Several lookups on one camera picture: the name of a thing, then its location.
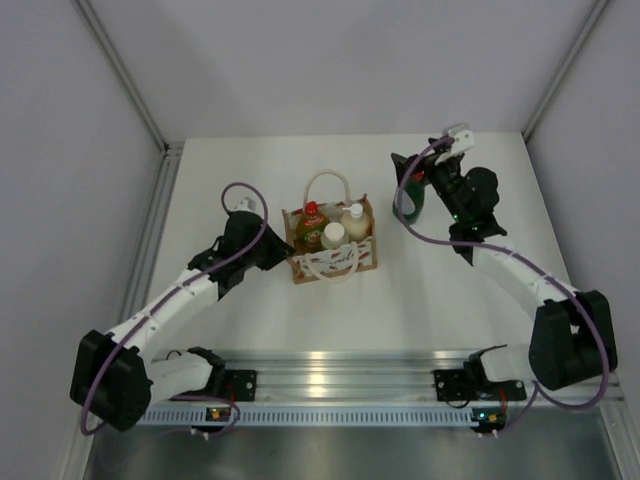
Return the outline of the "green dish soap bottle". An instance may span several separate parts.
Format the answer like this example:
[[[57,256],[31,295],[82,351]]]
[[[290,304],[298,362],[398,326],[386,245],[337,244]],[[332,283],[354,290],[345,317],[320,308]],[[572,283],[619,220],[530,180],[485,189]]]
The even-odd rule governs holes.
[[[423,172],[412,174],[402,193],[402,213],[406,221],[413,225],[419,219],[425,202],[428,183]]]

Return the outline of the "yellow dish soap bottle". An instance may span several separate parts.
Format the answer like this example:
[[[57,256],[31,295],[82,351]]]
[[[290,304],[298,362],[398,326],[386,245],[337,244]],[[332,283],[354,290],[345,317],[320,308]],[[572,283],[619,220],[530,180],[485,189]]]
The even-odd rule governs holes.
[[[323,249],[321,237],[330,223],[315,201],[309,201],[299,218],[295,229],[295,245],[299,252],[316,253]]]

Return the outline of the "watermelon print canvas bag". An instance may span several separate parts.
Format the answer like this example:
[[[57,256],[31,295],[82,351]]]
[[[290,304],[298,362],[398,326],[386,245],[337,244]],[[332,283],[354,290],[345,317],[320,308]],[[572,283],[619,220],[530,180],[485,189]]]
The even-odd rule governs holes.
[[[322,249],[316,253],[303,254],[295,245],[295,229],[304,206],[313,201],[310,196],[311,186],[321,176],[333,176],[340,180],[344,194],[341,200],[318,203],[321,211],[325,213],[330,222],[340,222],[343,215],[343,207],[353,203],[361,203],[365,212],[371,219],[371,235],[360,242],[351,241],[347,245],[333,250]],[[328,283],[343,283],[357,272],[373,270],[377,267],[377,244],[375,237],[375,217],[371,203],[367,196],[354,198],[350,192],[348,180],[341,173],[325,169],[312,175],[303,193],[301,207],[296,210],[282,212],[285,228],[286,242],[296,249],[296,253],[288,260],[292,270],[292,279],[296,285],[323,281]]]

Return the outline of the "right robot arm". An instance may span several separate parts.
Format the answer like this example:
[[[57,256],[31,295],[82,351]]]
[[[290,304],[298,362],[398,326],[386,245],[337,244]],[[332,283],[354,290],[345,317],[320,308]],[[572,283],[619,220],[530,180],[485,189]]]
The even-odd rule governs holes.
[[[579,291],[516,252],[494,215],[497,175],[484,167],[462,171],[461,155],[444,154],[444,149],[426,157],[392,154],[401,194],[395,214],[407,223],[405,205],[417,208],[425,187],[432,186],[453,218],[449,245],[493,279],[532,320],[527,343],[489,347],[470,356],[467,389],[488,397],[502,382],[523,380],[556,391],[595,377],[606,386],[618,366],[606,297],[597,290]]]

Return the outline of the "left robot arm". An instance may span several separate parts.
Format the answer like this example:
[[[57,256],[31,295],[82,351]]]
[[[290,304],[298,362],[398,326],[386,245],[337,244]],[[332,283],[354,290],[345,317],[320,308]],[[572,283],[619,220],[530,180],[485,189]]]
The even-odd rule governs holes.
[[[94,415],[124,432],[155,403],[188,393],[219,397],[226,386],[226,363],[219,355],[202,347],[165,360],[158,354],[248,270],[268,271],[294,253],[259,215],[230,213],[223,234],[164,293],[122,324],[105,333],[92,330],[80,340],[70,398],[81,406],[81,419]]]

